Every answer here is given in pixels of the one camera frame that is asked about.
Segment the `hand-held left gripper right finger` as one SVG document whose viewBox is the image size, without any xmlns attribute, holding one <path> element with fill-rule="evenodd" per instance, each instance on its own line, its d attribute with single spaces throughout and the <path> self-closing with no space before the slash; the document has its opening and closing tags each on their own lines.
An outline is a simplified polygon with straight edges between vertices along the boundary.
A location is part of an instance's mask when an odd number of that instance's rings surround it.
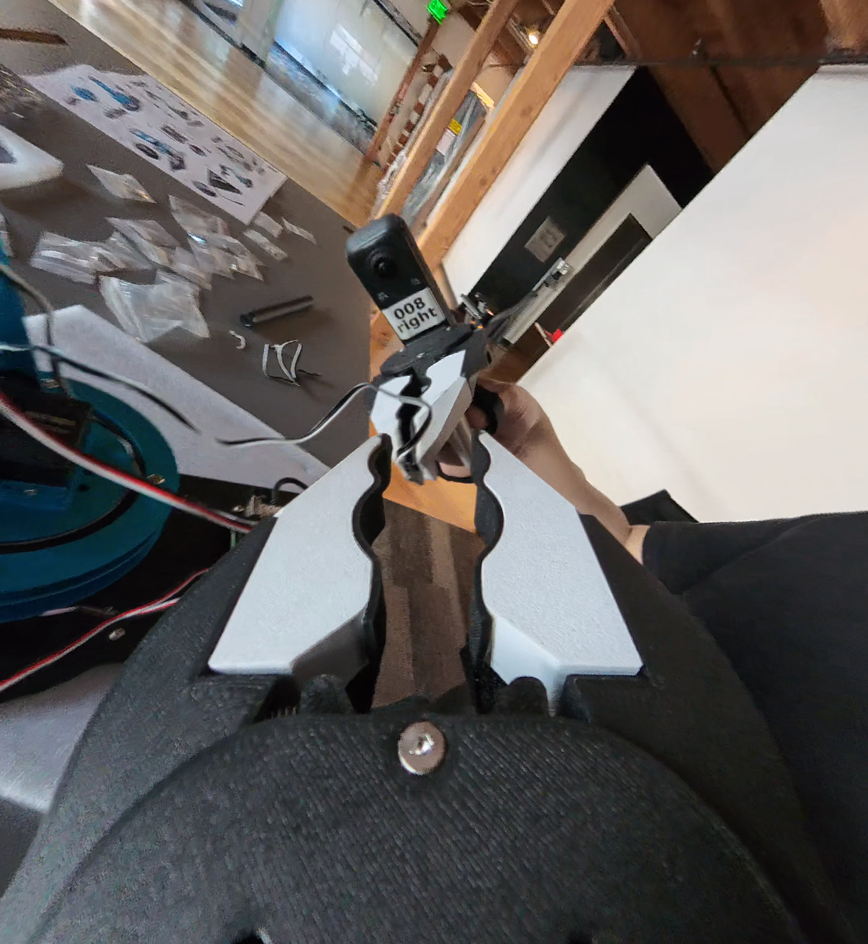
<svg viewBox="0 0 868 944">
<path fill-rule="evenodd" d="M 636 675 L 642 659 L 579 512 L 485 431 L 475 435 L 475 671 Z"/>
</svg>

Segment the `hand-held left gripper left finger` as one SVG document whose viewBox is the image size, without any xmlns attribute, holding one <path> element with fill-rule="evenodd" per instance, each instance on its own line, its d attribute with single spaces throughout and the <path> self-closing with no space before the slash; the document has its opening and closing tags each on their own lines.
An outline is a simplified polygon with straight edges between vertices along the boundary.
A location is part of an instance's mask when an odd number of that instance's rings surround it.
<svg viewBox="0 0 868 944">
<path fill-rule="evenodd" d="M 357 675 L 384 646 L 373 541 L 392 441 L 375 435 L 277 517 L 208 668 L 224 675 Z"/>
</svg>

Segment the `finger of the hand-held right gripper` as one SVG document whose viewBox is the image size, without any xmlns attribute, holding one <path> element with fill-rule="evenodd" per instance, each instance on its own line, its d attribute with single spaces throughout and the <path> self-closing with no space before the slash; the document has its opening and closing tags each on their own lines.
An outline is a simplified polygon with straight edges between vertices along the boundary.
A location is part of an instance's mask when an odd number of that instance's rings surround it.
<svg viewBox="0 0 868 944">
<path fill-rule="evenodd" d="M 473 403 L 474 387 L 464 360 L 465 353 L 456 352 L 428 368 L 428 388 L 420 396 L 422 406 L 410 418 L 403 447 L 403 474 L 413 483 L 438 478 L 443 453 L 450 466 L 469 472 L 473 434 L 466 412 Z"/>
<path fill-rule="evenodd" d="M 417 381 L 412 375 L 377 377 L 371 422 L 378 434 L 389 436 L 393 460 L 398 461 L 417 431 Z"/>
</svg>

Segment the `dark grey desk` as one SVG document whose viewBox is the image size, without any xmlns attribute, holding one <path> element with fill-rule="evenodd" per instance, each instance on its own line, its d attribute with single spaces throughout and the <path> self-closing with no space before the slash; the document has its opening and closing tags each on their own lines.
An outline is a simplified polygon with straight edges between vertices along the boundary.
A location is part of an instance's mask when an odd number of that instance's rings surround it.
<svg viewBox="0 0 868 944">
<path fill-rule="evenodd" d="M 25 125 L 25 136 L 51 151 L 65 164 L 63 178 L 83 187 L 97 181 L 87 173 L 94 165 L 118 175 L 129 175 L 148 193 L 142 201 L 157 202 L 175 193 L 199 205 L 198 196 L 187 196 L 183 185 L 168 181 L 146 160 L 124 148 L 57 104 L 47 104 L 37 121 Z M 37 201 L 27 216 L 41 219 L 41 208 L 50 200 L 28 188 L 0 196 L 0 207 L 23 200 Z M 196 380 L 251 413 L 275 431 L 296 436 L 308 430 L 352 387 L 365 379 L 369 367 L 369 299 L 346 265 L 346 224 L 332 209 L 323 206 L 294 182 L 285 183 L 265 211 L 276 218 L 285 213 L 293 223 L 310 230 L 317 244 L 291 235 L 285 242 L 289 258 L 264 267 L 265 283 L 254 286 L 241 278 L 239 289 L 223 289 L 220 281 L 210 295 L 203 296 L 202 310 L 211 337 L 200 340 L 176 329 L 150 345 Z M 54 303 L 82 305 L 115 324 L 97 289 L 51 277 L 21 263 L 17 269 Z M 312 295 L 306 312 L 277 318 L 256 328 L 239 322 L 239 315 L 262 306 Z M 238 350 L 228 331 L 242 334 L 247 347 Z M 116 678 L 121 664 L 106 668 Z M 46 693 L 85 672 L 45 688 Z M 0 898 L 27 854 L 44 813 L 32 813 L 0 799 Z"/>
</svg>

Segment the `person's right hand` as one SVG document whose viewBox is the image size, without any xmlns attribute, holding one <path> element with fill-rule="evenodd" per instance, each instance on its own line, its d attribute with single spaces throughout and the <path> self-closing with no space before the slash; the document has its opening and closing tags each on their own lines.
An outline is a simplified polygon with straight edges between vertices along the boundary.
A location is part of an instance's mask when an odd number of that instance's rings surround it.
<svg viewBox="0 0 868 944">
<path fill-rule="evenodd" d="M 597 493 L 568 456 L 535 397 L 517 384 L 486 380 L 481 386 L 502 402 L 496 440 L 579 512 L 593 513 Z"/>
</svg>

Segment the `black screwdriver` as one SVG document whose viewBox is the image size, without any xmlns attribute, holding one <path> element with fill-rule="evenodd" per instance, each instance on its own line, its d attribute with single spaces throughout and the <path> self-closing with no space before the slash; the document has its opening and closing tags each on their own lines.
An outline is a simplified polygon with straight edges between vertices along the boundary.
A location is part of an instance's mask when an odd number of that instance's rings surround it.
<svg viewBox="0 0 868 944">
<path fill-rule="evenodd" d="M 254 309 L 251 312 L 240 314 L 239 322 L 246 327 L 256 328 L 281 317 L 306 312 L 312 308 L 314 301 L 315 299 L 312 295 L 305 295 L 268 304 Z"/>
</svg>

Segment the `printed instruction sheet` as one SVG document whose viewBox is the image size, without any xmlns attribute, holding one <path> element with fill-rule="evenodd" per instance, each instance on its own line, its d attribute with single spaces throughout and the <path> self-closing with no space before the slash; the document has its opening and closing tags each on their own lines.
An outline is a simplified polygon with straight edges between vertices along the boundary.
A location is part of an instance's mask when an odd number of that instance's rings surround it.
<svg viewBox="0 0 868 944">
<path fill-rule="evenodd" d="M 287 180 L 154 77 L 76 64 L 26 82 L 245 225 Z"/>
</svg>

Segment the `pile of clear plastic bags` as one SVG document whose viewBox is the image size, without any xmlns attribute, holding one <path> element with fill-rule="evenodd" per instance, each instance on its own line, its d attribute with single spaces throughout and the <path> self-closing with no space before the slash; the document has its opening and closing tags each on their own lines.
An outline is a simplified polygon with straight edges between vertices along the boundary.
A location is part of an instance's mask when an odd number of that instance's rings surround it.
<svg viewBox="0 0 868 944">
<path fill-rule="evenodd" d="M 265 266 L 286 259 L 269 236 L 246 230 L 253 247 L 228 221 L 172 193 L 157 202 L 129 175 L 88 165 L 95 188 L 62 177 L 30 187 L 50 200 L 41 219 L 27 216 L 37 201 L 3 208 L 16 249 L 14 261 L 75 285 L 97 289 L 117 324 L 149 344 L 176 329 L 208 338 L 202 299 L 215 282 L 239 289 L 241 278 L 265 283 Z"/>
</svg>

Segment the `grey wall notice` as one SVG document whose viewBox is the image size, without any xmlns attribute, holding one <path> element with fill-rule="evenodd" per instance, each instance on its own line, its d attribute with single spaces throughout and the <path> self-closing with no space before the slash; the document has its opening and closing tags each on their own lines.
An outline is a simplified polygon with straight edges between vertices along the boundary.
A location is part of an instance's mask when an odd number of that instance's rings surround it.
<svg viewBox="0 0 868 944">
<path fill-rule="evenodd" d="M 538 262 L 544 263 L 553 256 L 565 238 L 566 233 L 554 218 L 547 216 L 526 241 L 524 248 Z"/>
</svg>

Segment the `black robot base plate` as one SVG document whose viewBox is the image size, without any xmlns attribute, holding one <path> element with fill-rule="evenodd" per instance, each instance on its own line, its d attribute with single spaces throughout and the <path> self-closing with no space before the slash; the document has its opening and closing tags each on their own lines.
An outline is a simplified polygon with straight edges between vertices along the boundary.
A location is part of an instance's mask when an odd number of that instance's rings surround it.
<svg viewBox="0 0 868 944">
<path fill-rule="evenodd" d="M 154 548 L 115 584 L 83 601 L 80 610 L 0 623 L 0 683 L 75 643 L 108 618 L 169 595 L 231 549 L 230 532 L 173 511 Z M 160 618 L 121 620 L 48 667 L 0 693 L 0 703 L 62 683 L 94 667 L 121 664 Z"/>
</svg>

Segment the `white foam frame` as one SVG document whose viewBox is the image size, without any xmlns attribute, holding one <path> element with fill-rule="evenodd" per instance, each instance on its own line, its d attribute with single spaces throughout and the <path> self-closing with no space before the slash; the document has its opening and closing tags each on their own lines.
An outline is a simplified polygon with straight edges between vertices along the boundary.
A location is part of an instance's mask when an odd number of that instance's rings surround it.
<svg viewBox="0 0 868 944">
<path fill-rule="evenodd" d="M 0 161 L 0 193 L 51 182 L 61 177 L 63 163 L 0 124 L 0 149 L 8 160 Z"/>
</svg>

